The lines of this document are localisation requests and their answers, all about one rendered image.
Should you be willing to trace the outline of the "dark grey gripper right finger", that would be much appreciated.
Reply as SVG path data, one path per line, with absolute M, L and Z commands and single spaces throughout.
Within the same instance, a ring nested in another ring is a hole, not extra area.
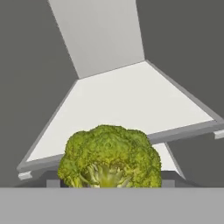
M 161 171 L 162 187 L 200 187 L 191 180 L 179 175 L 176 171 Z

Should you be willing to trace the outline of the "green broccoli head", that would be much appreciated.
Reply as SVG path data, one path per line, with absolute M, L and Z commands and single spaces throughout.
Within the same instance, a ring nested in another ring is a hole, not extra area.
M 66 142 L 58 176 L 70 187 L 160 187 L 161 158 L 137 129 L 99 125 Z

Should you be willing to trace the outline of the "white freezer shelf grey rim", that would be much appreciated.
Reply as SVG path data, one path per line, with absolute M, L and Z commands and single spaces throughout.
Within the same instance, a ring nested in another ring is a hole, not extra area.
M 146 60 L 77 80 L 18 165 L 18 177 L 54 167 L 73 133 L 99 124 L 143 131 L 160 153 L 162 169 L 177 173 L 170 141 L 224 137 L 224 118 Z

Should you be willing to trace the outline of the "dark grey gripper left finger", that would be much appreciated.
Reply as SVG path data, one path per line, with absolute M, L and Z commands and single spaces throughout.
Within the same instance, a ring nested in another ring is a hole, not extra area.
M 46 188 L 61 187 L 61 181 L 56 171 L 44 171 L 32 178 L 22 180 L 17 187 L 20 188 Z

